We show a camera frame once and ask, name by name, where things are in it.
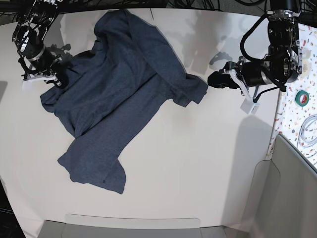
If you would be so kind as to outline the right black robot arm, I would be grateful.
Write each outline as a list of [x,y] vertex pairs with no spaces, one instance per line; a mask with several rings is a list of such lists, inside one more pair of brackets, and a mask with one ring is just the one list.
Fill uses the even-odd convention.
[[63,89],[69,83],[61,64],[62,56],[53,55],[44,43],[62,6],[62,0],[27,0],[19,11],[12,42],[17,47],[18,62],[24,70],[25,84],[43,80]]

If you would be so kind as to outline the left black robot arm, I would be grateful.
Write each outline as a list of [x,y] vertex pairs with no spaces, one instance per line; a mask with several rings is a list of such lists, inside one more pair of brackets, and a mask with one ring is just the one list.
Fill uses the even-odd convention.
[[[228,61],[225,66],[208,77],[208,85],[213,88],[239,89],[248,97],[249,89],[255,88],[251,102],[257,103],[263,92],[259,88],[273,84],[273,89],[286,92],[286,84],[295,81],[302,74],[302,49],[300,47],[298,0],[272,0],[270,9],[255,22],[240,41],[242,56],[237,62]],[[268,53],[262,58],[250,56],[245,43],[256,28],[268,20]]]

